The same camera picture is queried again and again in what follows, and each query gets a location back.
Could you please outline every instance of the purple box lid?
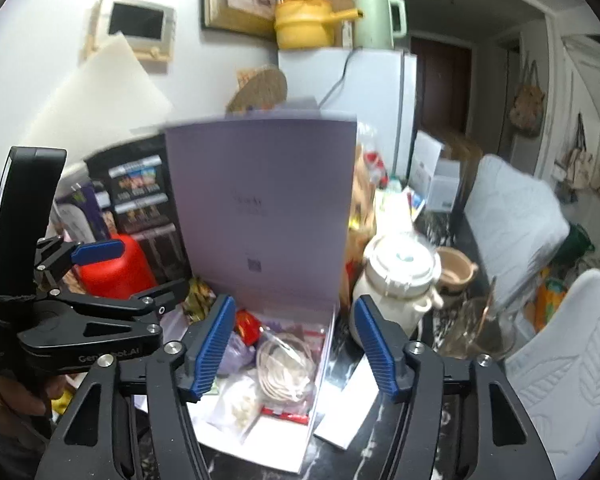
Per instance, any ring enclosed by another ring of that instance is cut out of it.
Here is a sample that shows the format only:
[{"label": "purple box lid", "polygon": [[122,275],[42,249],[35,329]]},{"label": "purple box lid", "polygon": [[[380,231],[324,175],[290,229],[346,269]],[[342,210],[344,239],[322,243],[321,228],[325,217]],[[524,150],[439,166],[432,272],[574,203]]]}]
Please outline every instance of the purple box lid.
[{"label": "purple box lid", "polygon": [[230,290],[337,301],[355,121],[269,112],[165,133],[193,273]]}]

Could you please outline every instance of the refrigerator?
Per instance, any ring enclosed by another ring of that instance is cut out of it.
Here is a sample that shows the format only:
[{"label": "refrigerator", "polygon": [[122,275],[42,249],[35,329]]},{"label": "refrigerator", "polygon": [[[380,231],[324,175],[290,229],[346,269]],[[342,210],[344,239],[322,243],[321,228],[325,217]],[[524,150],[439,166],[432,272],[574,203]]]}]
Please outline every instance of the refrigerator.
[{"label": "refrigerator", "polygon": [[[280,50],[289,100],[320,103],[343,75],[351,50]],[[353,51],[344,79],[322,110],[353,114],[377,131],[376,150],[390,175],[405,177],[411,157],[416,102],[416,57],[399,50]]]}]

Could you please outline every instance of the green kettle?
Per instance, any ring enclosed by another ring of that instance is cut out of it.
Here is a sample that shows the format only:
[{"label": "green kettle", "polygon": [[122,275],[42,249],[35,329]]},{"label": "green kettle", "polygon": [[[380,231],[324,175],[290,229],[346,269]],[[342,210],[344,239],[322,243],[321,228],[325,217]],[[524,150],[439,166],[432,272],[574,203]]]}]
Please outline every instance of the green kettle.
[{"label": "green kettle", "polygon": [[[363,17],[354,23],[353,46],[394,48],[394,40],[407,35],[407,11],[404,0],[353,0]],[[399,27],[394,27],[391,7],[397,7]]]}]

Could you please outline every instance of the black marble table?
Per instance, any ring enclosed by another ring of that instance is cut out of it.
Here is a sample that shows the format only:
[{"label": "black marble table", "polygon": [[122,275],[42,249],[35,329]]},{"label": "black marble table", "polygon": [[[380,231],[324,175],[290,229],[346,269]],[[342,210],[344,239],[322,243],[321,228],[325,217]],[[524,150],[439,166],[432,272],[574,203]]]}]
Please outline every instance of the black marble table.
[{"label": "black marble table", "polygon": [[[440,218],[438,218],[438,229],[440,226],[448,224],[444,219],[442,222],[439,222],[439,220]],[[425,231],[426,227],[422,226],[422,232]],[[429,237],[439,238],[432,241],[455,246],[474,262],[480,264],[473,234],[464,217],[452,221],[450,232],[446,235],[441,236],[440,233],[436,235],[430,232]],[[487,288],[487,279],[481,270],[480,275],[472,284],[469,294],[471,296],[481,296],[486,293]],[[442,323],[440,323],[440,320],[437,321],[437,323],[433,323],[431,317],[427,319],[421,338],[424,342],[431,344],[434,339],[433,326],[436,326],[436,330],[439,330],[440,327],[443,328],[444,320]],[[362,349],[356,345],[349,335],[346,320],[337,320],[325,381],[337,387],[337,389],[343,389],[360,362],[362,355]],[[324,403],[321,400],[319,396],[314,428],[324,416],[322,410],[326,406],[323,406]],[[459,403],[455,396],[445,396],[443,398],[440,439],[432,475],[433,479],[450,479],[455,471],[454,456],[456,455],[458,436],[456,433],[457,428],[454,427],[452,421],[456,419],[458,409]],[[298,480],[299,478],[302,480],[376,480],[381,477],[384,462],[398,426],[400,410],[401,406],[399,404],[393,404],[382,393],[378,394],[362,427],[346,451],[312,435],[299,475],[268,469],[205,446],[201,446],[202,453],[212,480]],[[140,413],[139,416],[142,419],[146,418],[144,413]],[[139,421],[141,432],[143,426],[146,428],[146,420]],[[150,430],[145,430],[141,438],[141,455],[143,456],[144,477],[151,480],[159,478],[155,473]]]}]

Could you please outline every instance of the wooden door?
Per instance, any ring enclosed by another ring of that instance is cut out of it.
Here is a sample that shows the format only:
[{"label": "wooden door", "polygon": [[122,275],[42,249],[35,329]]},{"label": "wooden door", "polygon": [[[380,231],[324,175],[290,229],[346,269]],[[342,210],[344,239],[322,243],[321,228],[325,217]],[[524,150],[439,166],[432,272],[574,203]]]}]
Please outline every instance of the wooden door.
[{"label": "wooden door", "polygon": [[415,124],[420,129],[453,129],[464,134],[471,88],[471,50],[411,38],[418,56]]}]

